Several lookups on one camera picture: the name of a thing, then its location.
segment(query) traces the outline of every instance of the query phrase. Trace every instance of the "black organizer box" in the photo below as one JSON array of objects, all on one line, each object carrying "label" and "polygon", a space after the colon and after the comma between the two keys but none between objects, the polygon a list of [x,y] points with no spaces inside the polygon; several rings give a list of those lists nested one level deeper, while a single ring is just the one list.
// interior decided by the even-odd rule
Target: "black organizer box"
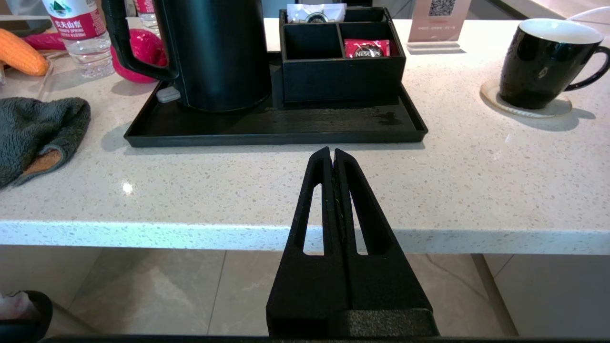
[{"label": "black organizer box", "polygon": [[[284,101],[375,99],[399,95],[406,60],[384,7],[347,9],[342,23],[288,24],[279,13]],[[390,40],[390,56],[349,59],[343,40]]]}]

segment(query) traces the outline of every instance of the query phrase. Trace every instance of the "white countertop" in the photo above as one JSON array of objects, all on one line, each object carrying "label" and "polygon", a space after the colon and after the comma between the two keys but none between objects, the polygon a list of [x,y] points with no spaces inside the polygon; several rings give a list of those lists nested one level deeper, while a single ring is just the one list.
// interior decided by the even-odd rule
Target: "white countertop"
[{"label": "white countertop", "polygon": [[[575,110],[561,118],[487,107],[479,86],[499,78],[517,23],[467,21],[466,53],[407,57],[422,143],[331,146],[359,161],[406,252],[610,253],[610,75],[567,93]],[[277,20],[266,25],[278,50]],[[403,42],[410,25],[396,21]],[[40,78],[7,77],[1,97],[35,96]],[[307,159],[323,144],[136,149],[123,134],[154,84],[87,82],[69,59],[50,82],[43,99],[87,99],[91,125],[66,166],[0,190],[0,244],[284,248]],[[318,250],[319,217],[310,224]]]}]

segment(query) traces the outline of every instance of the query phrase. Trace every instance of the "gray towel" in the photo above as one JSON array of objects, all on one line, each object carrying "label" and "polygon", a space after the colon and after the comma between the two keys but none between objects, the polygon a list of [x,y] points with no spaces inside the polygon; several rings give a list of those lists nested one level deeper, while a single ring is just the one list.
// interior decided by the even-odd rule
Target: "gray towel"
[{"label": "gray towel", "polygon": [[89,103],[67,98],[0,99],[0,188],[18,186],[68,162],[91,120]]}]

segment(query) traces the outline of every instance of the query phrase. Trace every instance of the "red packet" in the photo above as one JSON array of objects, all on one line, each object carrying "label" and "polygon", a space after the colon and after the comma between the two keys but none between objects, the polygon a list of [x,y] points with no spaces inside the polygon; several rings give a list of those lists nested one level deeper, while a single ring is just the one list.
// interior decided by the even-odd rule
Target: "red packet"
[{"label": "red packet", "polygon": [[346,39],[343,42],[345,43],[345,57],[349,59],[390,56],[390,41],[387,39]]}]

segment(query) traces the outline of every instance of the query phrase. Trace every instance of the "red label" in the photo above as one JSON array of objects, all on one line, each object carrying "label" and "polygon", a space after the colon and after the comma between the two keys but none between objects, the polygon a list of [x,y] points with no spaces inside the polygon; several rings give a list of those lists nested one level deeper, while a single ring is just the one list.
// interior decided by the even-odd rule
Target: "red label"
[{"label": "red label", "polygon": [[361,57],[390,56],[390,40],[346,39],[345,57],[357,59]]},{"label": "red label", "polygon": [[55,16],[51,16],[51,18],[63,39],[85,40],[106,32],[106,27],[98,10],[74,18],[57,18]]},{"label": "red label", "polygon": [[135,0],[135,4],[140,13],[154,13],[153,0]]}]

